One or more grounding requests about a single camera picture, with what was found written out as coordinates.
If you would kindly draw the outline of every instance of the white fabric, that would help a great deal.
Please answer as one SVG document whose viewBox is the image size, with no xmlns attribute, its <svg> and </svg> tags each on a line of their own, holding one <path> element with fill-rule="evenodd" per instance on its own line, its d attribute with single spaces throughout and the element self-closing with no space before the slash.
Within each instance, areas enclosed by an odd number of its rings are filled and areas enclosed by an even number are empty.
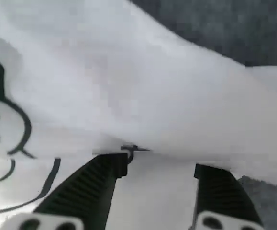
<svg viewBox="0 0 277 230">
<path fill-rule="evenodd" d="M 20 162 L 0 183 L 14 189 L 1 193 L 0 208 L 34 197 L 53 157 L 74 162 L 54 187 L 92 153 L 128 142 L 165 156 L 133 162 L 110 229 L 187 228 L 198 161 L 277 184 L 277 67 L 248 69 L 184 41 L 126 0 L 0 0 L 0 63 L 6 98 L 31 121 L 22 141 L 29 122 L 0 100 L 0 178 L 8 158 Z M 144 170 L 149 160 L 156 167 Z"/>
</svg>

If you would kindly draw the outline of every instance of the cartoon drawing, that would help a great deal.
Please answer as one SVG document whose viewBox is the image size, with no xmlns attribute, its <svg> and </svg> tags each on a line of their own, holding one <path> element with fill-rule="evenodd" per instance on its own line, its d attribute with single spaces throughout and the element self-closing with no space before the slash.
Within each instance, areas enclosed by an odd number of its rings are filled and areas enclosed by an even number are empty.
<svg viewBox="0 0 277 230">
<path fill-rule="evenodd" d="M 27 114 L 18 105 L 16 105 L 14 102 L 10 101 L 5 96 L 4 67 L 1 64 L 0 64 L 0 104 L 2 104 L 0 106 L 3 106 L 4 110 L 9 110 L 8 114 L 15 112 L 16 115 L 22 119 L 23 126 L 24 126 L 22 136 L 19 137 L 19 140 L 16 140 L 16 143 L 12 143 L 13 146 L 10 146 L 10 149 L 7 150 L 7 154 L 9 156 L 12 156 L 18 152 L 21 152 L 25 156 L 34 159 L 35 156 L 28 153 L 24 149 L 24 145 L 27 143 L 27 141 L 29 140 L 30 135 L 31 135 L 31 130 L 32 130 L 31 121 L 30 121 L 29 117 L 27 116 Z"/>
<path fill-rule="evenodd" d="M 0 144 L 3 146 L 3 149 L 5 150 L 4 154 L 7 156 L 13 157 L 14 155 L 17 155 L 17 153 L 21 153 L 30 159 L 35 159 L 36 157 L 25 149 L 25 144 L 29 140 L 32 131 L 31 121 L 27 114 L 16 103 L 12 102 L 6 97 L 4 89 L 4 74 L 4 67 L 0 64 Z M 12 178 L 12 175 L 13 177 L 19 179 L 22 178 L 20 174 L 18 175 L 18 173 L 14 173 L 16 168 L 16 161 L 14 159 L 11 159 L 10 161 L 11 163 L 9 170 L 6 172 L 6 174 L 0 176 L 0 185 L 7 179 Z M 41 189 L 39 189 L 39 185 L 37 185 L 35 190 L 36 194 L 31 195 L 35 198 L 13 207 L 3 208 L 0 210 L 0 213 L 16 210 L 45 197 L 51 189 L 51 186 L 59 171 L 60 164 L 61 159 L 55 158 L 49 174 L 47 176 L 46 174 L 44 175 L 46 177 L 45 182 L 42 180 L 39 182 Z"/>
</svg>

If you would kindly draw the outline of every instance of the black clamp jaw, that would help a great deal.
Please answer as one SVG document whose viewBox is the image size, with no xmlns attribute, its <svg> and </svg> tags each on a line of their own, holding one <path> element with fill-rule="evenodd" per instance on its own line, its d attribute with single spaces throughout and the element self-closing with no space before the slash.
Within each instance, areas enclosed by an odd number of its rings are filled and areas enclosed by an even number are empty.
<svg viewBox="0 0 277 230">
<path fill-rule="evenodd" d="M 243 187 L 226 170 L 196 165 L 199 180 L 193 230 L 262 230 L 262 221 Z"/>
<path fill-rule="evenodd" d="M 105 230 L 116 180 L 128 174 L 137 146 L 123 146 L 129 153 L 99 155 L 57 187 L 34 211 L 76 217 L 85 230 Z"/>
</svg>

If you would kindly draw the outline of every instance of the white sheet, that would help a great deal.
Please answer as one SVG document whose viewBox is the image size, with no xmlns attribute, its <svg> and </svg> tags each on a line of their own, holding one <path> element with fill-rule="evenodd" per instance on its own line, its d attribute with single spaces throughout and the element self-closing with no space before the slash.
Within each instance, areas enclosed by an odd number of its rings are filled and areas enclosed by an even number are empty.
<svg viewBox="0 0 277 230">
<path fill-rule="evenodd" d="M 194 182 L 186 172 L 195 162 L 277 184 L 277 68 L 247 69 L 184 41 L 125 0 L 0 0 L 0 64 L 0 173 L 11 158 L 22 165 L 1 191 L 20 190 L 20 175 L 31 175 L 28 200 L 54 157 L 66 168 L 74 161 L 56 186 L 82 158 L 128 142 L 165 157 L 133 162 L 135 173 L 116 191 L 112 229 L 188 227 L 194 193 L 185 191 Z M 149 158 L 157 168 L 142 177 Z M 33 165 L 47 168 L 29 173 Z M 177 175 L 179 190 L 169 190 Z M 17 194 L 2 193 L 0 208 L 17 204 Z M 131 221 L 116 220 L 125 209 Z"/>
</svg>

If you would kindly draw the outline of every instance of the printed graphic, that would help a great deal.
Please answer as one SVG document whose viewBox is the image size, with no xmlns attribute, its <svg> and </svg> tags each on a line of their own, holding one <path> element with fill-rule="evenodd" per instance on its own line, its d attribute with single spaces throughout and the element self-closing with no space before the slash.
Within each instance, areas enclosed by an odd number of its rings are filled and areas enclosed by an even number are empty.
<svg viewBox="0 0 277 230">
<path fill-rule="evenodd" d="M 25 149 L 25 144 L 29 140 L 32 132 L 31 121 L 27 114 L 16 103 L 12 102 L 10 99 L 6 97 L 4 88 L 4 74 L 5 69 L 0 64 L 0 144 L 1 146 L 3 146 L 3 148 L 1 148 L 3 150 L 2 154 L 4 154 L 5 150 L 5 154 L 10 157 L 15 156 L 17 154 L 23 154 L 27 158 L 35 159 L 36 157 L 30 154 Z M 46 171 L 43 172 L 42 176 L 37 174 L 31 174 L 30 179 L 29 176 L 20 174 L 20 172 L 22 172 L 20 168 L 16 169 L 16 160 L 10 159 L 9 162 L 9 169 L 6 170 L 6 173 L 4 172 L 2 175 L 0 175 L 0 188 L 2 185 L 5 185 L 5 183 L 2 182 L 11 180 L 12 183 L 17 183 L 18 187 L 21 187 L 21 185 L 24 187 L 25 183 L 30 184 L 31 188 L 33 188 L 33 192 L 31 192 L 31 197 L 29 197 L 30 194 L 28 195 L 28 201 L 12 207 L 6 206 L 5 208 L 0 209 L 0 213 L 16 210 L 48 195 L 51 186 L 56 178 L 56 175 L 59 171 L 61 159 L 54 159 L 52 169 L 50 170 L 50 168 L 47 168 L 48 174 L 46 174 Z"/>
<path fill-rule="evenodd" d="M 0 64 L 0 104 L 4 104 L 4 106 L 5 106 L 4 110 L 8 109 L 8 110 L 14 111 L 17 114 L 17 116 L 19 116 L 22 119 L 23 124 L 24 124 L 24 130 L 23 130 L 21 138 L 17 141 L 17 143 L 14 143 L 13 146 L 11 146 L 10 149 L 7 150 L 7 154 L 9 156 L 12 156 L 12 155 L 20 152 L 20 153 L 24 154 L 25 156 L 34 159 L 35 156 L 28 153 L 24 149 L 24 145 L 27 143 L 27 141 L 29 140 L 30 135 L 31 135 L 31 130 L 32 130 L 31 121 L 30 121 L 29 117 L 27 116 L 27 114 L 18 105 L 16 105 L 14 102 L 10 101 L 5 96 L 4 67 L 1 64 Z"/>
</svg>

